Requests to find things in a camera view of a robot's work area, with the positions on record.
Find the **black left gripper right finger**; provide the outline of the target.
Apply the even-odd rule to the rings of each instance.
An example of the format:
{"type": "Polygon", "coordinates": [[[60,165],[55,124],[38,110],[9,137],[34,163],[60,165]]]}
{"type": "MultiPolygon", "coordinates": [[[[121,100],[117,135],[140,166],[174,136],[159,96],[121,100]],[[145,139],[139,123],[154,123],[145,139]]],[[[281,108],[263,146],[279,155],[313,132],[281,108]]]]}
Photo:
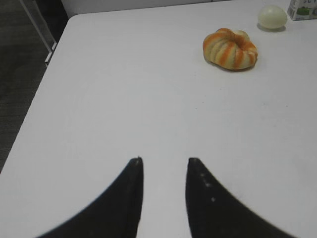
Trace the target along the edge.
{"type": "Polygon", "coordinates": [[[187,217],[193,238],[290,238],[236,199],[199,158],[189,158],[187,217]]]}

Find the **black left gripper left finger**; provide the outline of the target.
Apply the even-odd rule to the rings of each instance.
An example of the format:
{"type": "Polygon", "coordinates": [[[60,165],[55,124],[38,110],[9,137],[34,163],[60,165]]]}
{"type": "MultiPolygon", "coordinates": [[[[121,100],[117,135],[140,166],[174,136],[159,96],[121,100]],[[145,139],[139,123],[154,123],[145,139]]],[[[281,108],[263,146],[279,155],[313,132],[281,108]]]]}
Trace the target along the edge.
{"type": "Polygon", "coordinates": [[[134,238],[142,212],[143,191],[143,160],[133,158],[96,200],[42,237],[134,238]]]}

